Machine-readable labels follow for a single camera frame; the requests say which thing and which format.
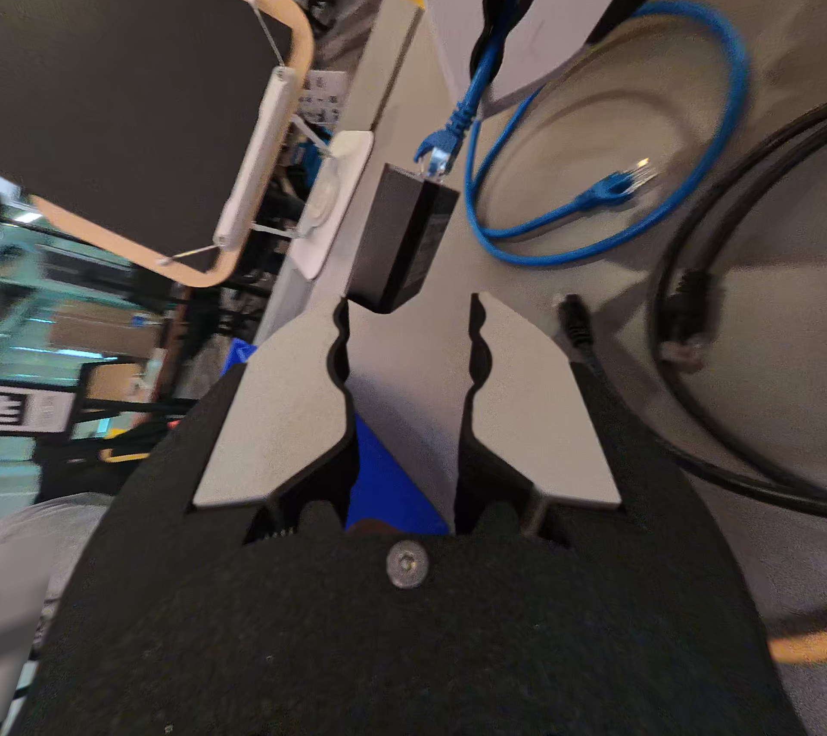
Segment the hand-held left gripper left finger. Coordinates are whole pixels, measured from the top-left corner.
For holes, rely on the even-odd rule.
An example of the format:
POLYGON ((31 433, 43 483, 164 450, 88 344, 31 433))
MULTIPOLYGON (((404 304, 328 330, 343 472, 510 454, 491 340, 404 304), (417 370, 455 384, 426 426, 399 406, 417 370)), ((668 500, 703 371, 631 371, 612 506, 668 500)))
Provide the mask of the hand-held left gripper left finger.
POLYGON ((348 301, 330 297, 255 350, 195 489, 198 512, 264 509, 274 530, 292 531, 327 503, 345 528, 360 470, 349 337, 348 301))

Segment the blue plastic storage bin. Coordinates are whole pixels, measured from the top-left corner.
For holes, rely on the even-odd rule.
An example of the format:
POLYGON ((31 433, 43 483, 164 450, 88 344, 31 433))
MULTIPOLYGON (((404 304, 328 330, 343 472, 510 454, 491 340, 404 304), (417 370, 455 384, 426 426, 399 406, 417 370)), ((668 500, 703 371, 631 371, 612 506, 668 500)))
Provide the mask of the blue plastic storage bin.
MULTIPOLYGON (((231 379, 234 392, 242 379, 243 369, 231 379)), ((380 522, 400 534, 448 534, 448 525, 441 515, 356 410, 355 418, 360 470, 351 491, 345 530, 352 530, 355 525, 368 521, 370 524, 380 522)), ((287 537, 297 531, 276 531, 269 513, 264 509, 253 509, 244 543, 258 542, 267 537, 287 537)))

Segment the white printed paper sheet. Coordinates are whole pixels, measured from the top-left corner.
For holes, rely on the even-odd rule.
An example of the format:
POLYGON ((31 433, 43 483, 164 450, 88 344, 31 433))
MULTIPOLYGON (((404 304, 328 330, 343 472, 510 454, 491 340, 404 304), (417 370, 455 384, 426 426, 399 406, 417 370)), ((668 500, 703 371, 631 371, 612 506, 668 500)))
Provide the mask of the white printed paper sheet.
POLYGON ((332 131, 341 116, 350 86, 345 71, 311 69, 299 95, 297 113, 306 122, 332 131))

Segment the black ethernet adapter box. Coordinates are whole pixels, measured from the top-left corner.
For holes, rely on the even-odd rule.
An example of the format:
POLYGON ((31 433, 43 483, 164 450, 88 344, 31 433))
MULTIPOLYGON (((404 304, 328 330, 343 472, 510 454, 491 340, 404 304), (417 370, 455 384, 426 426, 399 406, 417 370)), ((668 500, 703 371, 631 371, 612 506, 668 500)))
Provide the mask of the black ethernet adapter box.
POLYGON ((459 193, 386 163, 355 255, 346 296, 389 315, 422 289, 459 193))

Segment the black metal storage shelf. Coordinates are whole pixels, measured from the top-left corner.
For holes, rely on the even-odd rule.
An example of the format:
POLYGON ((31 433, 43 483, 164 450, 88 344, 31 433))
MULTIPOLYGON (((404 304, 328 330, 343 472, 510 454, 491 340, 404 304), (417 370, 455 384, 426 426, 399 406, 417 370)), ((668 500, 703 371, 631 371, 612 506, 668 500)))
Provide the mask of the black metal storage shelf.
MULTIPOLYGON (((191 299, 192 288, 171 284, 163 287, 152 279, 149 287, 139 287, 139 299, 165 298, 191 299)), ((80 300, 81 304, 92 306, 95 311, 91 328, 93 334, 102 336, 106 310, 130 310, 111 304, 80 300)), ((165 309, 162 324, 137 326, 139 333, 150 334, 157 340, 149 357, 131 354, 109 353, 101 348, 58 348, 52 343, 50 330, 58 328, 55 322, 57 311, 51 315, 41 314, 38 309, 24 314, 23 328, 11 338, 11 345, 2 345, 2 385, 11 383, 26 387, 34 385, 57 386, 60 390, 75 390, 83 386, 86 396, 105 400, 126 400, 130 403, 148 403, 171 394, 173 374, 180 361, 183 337, 187 328, 184 321, 184 304, 171 301, 161 305, 165 309)), ((2 438, 2 496, 14 495, 18 500, 25 494, 34 497, 39 486, 40 472, 33 461, 34 438, 2 438)))

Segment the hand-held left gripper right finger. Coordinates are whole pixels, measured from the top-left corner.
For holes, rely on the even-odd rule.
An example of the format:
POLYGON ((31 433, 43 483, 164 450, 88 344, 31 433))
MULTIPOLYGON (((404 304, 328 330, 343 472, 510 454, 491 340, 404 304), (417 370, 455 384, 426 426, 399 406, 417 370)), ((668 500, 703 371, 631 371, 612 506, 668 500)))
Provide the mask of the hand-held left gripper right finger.
POLYGON ((470 297, 454 529, 470 535, 496 503, 539 536, 552 509, 621 514, 622 495, 563 349, 491 295, 470 297))

